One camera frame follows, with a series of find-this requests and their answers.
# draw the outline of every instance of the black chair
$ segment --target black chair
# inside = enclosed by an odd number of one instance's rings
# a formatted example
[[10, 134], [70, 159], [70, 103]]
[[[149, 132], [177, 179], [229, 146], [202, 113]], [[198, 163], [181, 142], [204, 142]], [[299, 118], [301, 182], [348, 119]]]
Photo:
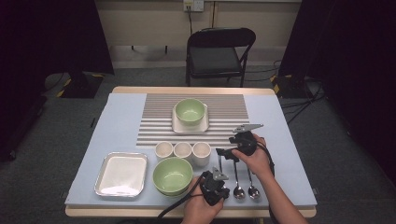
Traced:
[[[207, 28], [192, 34], [187, 43], [188, 86], [191, 77], [227, 77], [227, 81], [241, 77], [243, 87], [248, 51], [255, 40], [256, 35], [248, 28]], [[240, 56], [236, 48], [243, 49]]]

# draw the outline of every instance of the gray carpet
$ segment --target gray carpet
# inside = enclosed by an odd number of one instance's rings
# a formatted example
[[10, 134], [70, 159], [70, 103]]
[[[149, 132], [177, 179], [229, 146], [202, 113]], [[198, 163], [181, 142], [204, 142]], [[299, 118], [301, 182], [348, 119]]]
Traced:
[[[272, 67], [249, 67], [248, 70]], [[266, 79], [274, 72], [249, 73]], [[48, 78], [51, 87], [61, 75]], [[56, 98], [67, 75], [45, 95], [41, 117], [17, 149], [17, 159], [0, 163], [0, 223], [149, 223], [124, 218], [74, 218], [64, 213], [67, 191], [78, 171], [108, 94], [116, 86], [185, 86], [184, 68], [117, 69], [106, 76], [94, 99]], [[239, 80], [192, 81], [192, 86], [237, 87]], [[245, 87], [271, 88], [269, 81]], [[312, 83], [312, 91], [318, 85]], [[284, 100], [282, 105], [305, 99]], [[287, 120], [299, 107], [285, 108]], [[375, 161], [347, 135], [326, 99], [314, 102], [290, 123], [290, 131], [315, 190], [318, 213], [310, 223], [396, 223], [396, 190]], [[179, 220], [168, 220], [178, 223]], [[225, 223], [223, 219], [216, 223]], [[247, 223], [234, 220], [233, 223]]]

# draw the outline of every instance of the metal spoon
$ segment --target metal spoon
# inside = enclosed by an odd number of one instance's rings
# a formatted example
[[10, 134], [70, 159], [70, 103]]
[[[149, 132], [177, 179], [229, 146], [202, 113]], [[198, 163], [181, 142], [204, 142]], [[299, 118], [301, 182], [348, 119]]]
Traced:
[[236, 162], [235, 161], [233, 162], [233, 170], [235, 171], [235, 179], [236, 179], [236, 187], [233, 190], [233, 196], [235, 197], [235, 199], [244, 199], [245, 192], [241, 187], [239, 187], [238, 173], [236, 172]]
[[260, 198], [260, 192], [256, 187], [253, 186], [253, 183], [251, 182], [251, 174], [250, 170], [247, 168], [247, 174], [248, 174], [248, 179], [250, 180], [250, 187], [247, 190], [248, 196], [251, 199], [259, 199]]

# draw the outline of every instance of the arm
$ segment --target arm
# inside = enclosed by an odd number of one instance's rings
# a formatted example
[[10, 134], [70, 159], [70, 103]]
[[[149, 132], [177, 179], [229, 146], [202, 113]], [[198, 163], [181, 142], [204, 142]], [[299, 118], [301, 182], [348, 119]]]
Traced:
[[[254, 137], [259, 144], [265, 145], [264, 139], [256, 134], [254, 134]], [[251, 156], [247, 156], [238, 150], [233, 150], [233, 154], [246, 163], [251, 172], [259, 178], [279, 223], [307, 223], [303, 215], [301, 215], [276, 182], [268, 162], [264, 162], [268, 161], [268, 157], [262, 149], [256, 148], [256, 151]]]
[[[188, 190], [192, 188], [197, 180], [198, 177], [195, 177], [191, 181]], [[191, 195], [201, 196], [195, 196], [186, 201], [184, 205], [184, 217], [182, 224], [209, 224], [223, 207], [224, 199], [221, 199], [214, 206], [210, 206], [205, 201], [204, 196], [202, 196], [199, 186], [192, 192]]]

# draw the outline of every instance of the green bowl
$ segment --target green bowl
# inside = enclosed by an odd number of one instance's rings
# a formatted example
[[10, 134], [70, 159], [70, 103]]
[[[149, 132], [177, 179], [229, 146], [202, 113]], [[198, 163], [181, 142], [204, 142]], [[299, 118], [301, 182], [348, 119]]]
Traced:
[[189, 187], [192, 180], [192, 167], [184, 159], [167, 158], [157, 164], [152, 180], [160, 193], [166, 196], [177, 196]]
[[184, 99], [176, 104], [177, 118], [186, 125], [196, 125], [204, 117], [205, 106], [197, 99]]

